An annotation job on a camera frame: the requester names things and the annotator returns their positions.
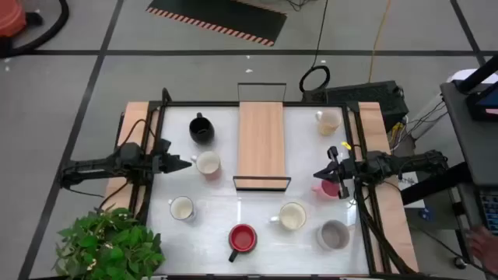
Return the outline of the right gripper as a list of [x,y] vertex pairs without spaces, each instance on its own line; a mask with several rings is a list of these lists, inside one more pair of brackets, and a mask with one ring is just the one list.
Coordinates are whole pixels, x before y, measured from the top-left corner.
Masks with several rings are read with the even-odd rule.
[[336,146],[331,146],[328,149],[328,157],[331,162],[322,170],[313,174],[313,177],[330,182],[339,183],[341,190],[339,198],[344,199],[349,197],[349,189],[344,184],[344,180],[353,178],[356,171],[354,159],[338,160],[338,150]]

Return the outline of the white printed paper sheet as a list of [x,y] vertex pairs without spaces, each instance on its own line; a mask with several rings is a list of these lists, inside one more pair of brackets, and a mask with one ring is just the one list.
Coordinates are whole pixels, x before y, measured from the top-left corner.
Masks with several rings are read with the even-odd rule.
[[[403,173],[402,178],[398,180],[398,188],[403,191],[404,189],[411,187],[414,184],[419,182],[416,172]],[[405,208],[416,208],[422,209],[425,208],[424,200],[418,200],[411,204],[405,205]]]

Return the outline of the dark grey desk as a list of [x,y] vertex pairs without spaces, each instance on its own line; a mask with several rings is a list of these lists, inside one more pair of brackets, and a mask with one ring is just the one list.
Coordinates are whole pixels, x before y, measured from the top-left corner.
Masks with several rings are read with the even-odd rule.
[[[498,191],[498,122],[474,120],[465,100],[470,94],[482,92],[492,85],[482,83],[492,74],[498,74],[498,54],[465,80],[445,82],[440,86],[464,157],[464,162],[458,167],[470,176],[467,185],[473,189],[467,193],[475,201],[473,208],[484,227],[486,225],[482,220],[478,199],[480,191]],[[492,280],[498,280],[497,275],[491,272],[488,275]]]

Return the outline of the white object behind desk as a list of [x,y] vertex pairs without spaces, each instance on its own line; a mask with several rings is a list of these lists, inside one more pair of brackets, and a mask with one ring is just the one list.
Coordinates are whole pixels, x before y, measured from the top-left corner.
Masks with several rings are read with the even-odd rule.
[[[465,80],[468,78],[471,74],[473,74],[476,71],[476,68],[469,68],[469,69],[463,69],[458,72],[455,72],[453,75],[451,75],[448,79],[447,82],[452,82],[454,80]],[[484,79],[482,83],[484,84],[493,84],[495,82],[498,82],[498,74],[492,74],[488,78]]]

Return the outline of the peach coffee mug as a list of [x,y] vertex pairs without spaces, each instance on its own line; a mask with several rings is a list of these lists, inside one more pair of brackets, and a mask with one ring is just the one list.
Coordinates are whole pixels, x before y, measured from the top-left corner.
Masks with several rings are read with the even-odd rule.
[[323,136],[333,135],[342,123],[342,113],[338,110],[317,111],[315,118],[318,132]]

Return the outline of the black keyboard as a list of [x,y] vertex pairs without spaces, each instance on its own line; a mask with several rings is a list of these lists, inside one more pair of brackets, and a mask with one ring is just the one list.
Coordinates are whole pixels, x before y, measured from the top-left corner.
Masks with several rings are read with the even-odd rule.
[[498,236],[498,191],[480,191],[478,202],[486,228]]

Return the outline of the black hazard-striped floor mat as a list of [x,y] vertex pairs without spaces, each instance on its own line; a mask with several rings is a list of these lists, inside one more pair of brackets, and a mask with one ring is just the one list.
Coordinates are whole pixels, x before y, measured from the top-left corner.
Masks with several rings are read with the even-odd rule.
[[287,20],[285,13],[241,0],[152,0],[146,11],[269,47]]

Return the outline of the person's hand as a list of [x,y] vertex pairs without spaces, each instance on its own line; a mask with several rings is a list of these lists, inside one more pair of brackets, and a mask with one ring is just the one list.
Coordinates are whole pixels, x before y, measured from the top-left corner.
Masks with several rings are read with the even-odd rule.
[[498,236],[480,226],[466,233],[470,251],[491,273],[498,276]]

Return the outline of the grey coffee mug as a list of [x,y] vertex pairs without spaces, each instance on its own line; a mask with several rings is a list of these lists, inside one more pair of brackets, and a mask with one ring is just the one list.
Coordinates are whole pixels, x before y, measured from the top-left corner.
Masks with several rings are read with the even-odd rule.
[[328,220],[317,228],[316,241],[324,250],[342,250],[348,246],[355,225]]

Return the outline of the black monitor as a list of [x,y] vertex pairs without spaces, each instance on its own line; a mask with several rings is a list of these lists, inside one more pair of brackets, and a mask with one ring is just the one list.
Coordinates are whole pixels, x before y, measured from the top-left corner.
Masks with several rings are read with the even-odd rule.
[[498,82],[482,92],[470,94],[465,102],[474,120],[498,122]]

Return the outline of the black coffee mug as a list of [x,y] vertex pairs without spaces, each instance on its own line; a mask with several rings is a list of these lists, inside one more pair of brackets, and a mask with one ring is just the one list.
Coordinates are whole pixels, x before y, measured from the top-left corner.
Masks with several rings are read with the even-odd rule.
[[189,124],[189,133],[194,142],[199,145],[208,145],[215,136],[215,130],[211,121],[204,117],[201,112]]

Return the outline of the small white mug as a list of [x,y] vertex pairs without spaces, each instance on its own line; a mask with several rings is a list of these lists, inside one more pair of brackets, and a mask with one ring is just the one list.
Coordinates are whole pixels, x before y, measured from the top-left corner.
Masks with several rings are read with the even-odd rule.
[[168,201],[170,215],[182,222],[193,222],[195,219],[195,204],[187,196],[178,196]]

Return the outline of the cream coffee mug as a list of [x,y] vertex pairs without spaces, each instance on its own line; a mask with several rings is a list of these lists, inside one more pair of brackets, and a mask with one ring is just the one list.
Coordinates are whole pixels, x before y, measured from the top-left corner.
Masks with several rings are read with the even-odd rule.
[[287,230],[298,230],[303,227],[307,221],[307,213],[304,207],[297,202],[284,204],[277,216],[269,219],[270,222],[277,222]]

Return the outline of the white mug pink outside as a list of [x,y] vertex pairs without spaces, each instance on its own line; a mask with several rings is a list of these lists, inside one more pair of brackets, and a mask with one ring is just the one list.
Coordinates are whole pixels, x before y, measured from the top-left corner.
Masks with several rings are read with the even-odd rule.
[[216,180],[221,174],[221,160],[215,152],[202,152],[192,156],[191,161],[206,180]]

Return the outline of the red vacuum cleaner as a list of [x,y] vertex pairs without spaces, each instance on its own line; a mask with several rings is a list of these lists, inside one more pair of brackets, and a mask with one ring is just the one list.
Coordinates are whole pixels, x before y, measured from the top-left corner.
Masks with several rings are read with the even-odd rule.
[[12,39],[27,27],[43,24],[43,18],[26,12],[20,0],[0,0],[0,53],[12,49]]

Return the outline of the black equipment box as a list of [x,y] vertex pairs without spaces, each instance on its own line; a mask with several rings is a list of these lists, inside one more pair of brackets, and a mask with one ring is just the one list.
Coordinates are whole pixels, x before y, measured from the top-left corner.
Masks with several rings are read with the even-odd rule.
[[379,103],[385,131],[390,131],[408,114],[404,91],[394,80],[305,91],[305,103]]

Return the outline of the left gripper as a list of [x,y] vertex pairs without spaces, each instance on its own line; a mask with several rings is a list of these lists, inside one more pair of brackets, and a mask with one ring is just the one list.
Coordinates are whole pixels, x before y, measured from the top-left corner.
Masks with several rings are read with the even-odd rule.
[[191,162],[183,160],[179,155],[171,155],[168,149],[171,142],[166,139],[157,140],[151,151],[153,173],[173,173],[192,166]]

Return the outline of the wooden side board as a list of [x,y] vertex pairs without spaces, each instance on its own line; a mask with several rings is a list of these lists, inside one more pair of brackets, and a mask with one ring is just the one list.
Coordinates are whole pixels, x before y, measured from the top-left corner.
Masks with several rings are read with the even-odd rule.
[[[134,142],[140,145],[145,153],[153,150],[159,112],[149,102],[130,102],[125,108],[121,129],[117,137],[117,145]],[[103,203],[103,209],[128,208],[136,214],[142,205],[145,186],[135,186],[124,177],[109,179]]]
[[[360,103],[359,119],[367,151],[390,153],[381,108],[378,103]],[[375,187],[384,235],[401,259],[414,271],[419,267],[396,176]]]

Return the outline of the red mug black handle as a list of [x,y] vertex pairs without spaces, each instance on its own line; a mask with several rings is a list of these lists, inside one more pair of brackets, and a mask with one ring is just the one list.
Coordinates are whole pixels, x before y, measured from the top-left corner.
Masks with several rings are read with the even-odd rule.
[[249,253],[256,247],[258,236],[252,226],[238,224],[230,230],[228,241],[232,250],[229,262],[233,263],[238,254]]

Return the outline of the green leafy plant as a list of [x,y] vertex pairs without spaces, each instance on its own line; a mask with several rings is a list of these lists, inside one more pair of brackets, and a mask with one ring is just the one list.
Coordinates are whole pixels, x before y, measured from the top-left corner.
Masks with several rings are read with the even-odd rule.
[[161,235],[126,208],[95,209],[58,235],[52,269],[68,280],[150,279],[166,260]]

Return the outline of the pink coffee mug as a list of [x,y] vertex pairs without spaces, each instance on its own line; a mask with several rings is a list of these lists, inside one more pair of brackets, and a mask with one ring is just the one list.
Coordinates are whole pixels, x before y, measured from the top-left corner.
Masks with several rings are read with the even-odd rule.
[[339,183],[322,180],[320,183],[315,184],[311,190],[319,200],[329,201],[339,199],[341,185]]

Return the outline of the wooden shelf black frame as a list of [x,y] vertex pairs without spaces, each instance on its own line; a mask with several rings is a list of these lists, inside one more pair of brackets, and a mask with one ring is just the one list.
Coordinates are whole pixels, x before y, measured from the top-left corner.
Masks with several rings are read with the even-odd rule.
[[238,98],[237,172],[233,183],[239,191],[286,191],[283,104],[280,101]]

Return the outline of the black table frame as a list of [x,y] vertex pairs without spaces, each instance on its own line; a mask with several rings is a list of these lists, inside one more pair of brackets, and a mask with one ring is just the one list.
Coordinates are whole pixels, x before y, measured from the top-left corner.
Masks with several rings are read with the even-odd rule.
[[[328,164],[327,149],[342,140],[353,141],[353,151],[339,149],[338,157],[359,156],[364,146],[359,108],[340,103],[335,110],[343,122],[331,137],[317,133],[314,114],[327,110],[320,103],[285,103],[283,107],[286,191],[239,191],[233,183],[237,172],[239,104],[236,102],[171,102],[158,116],[158,136],[171,142],[171,152],[182,159],[198,155],[202,147],[188,134],[188,123],[198,112],[215,127],[212,151],[221,158],[221,174],[206,180],[195,166],[166,175],[156,175],[145,188],[141,208],[144,221],[161,235],[166,258],[153,273],[154,280],[201,278],[327,278],[365,277],[370,273],[395,271],[387,251],[377,242],[359,216],[356,196],[319,200],[311,188],[320,183],[313,174]],[[177,221],[168,201],[187,196],[195,204],[193,222]],[[269,219],[289,202],[301,204],[307,221],[298,230],[287,230]],[[351,240],[342,250],[324,250],[316,241],[317,228],[328,220],[354,224]],[[228,237],[238,224],[248,224],[257,233],[256,247],[238,254],[233,263]]]

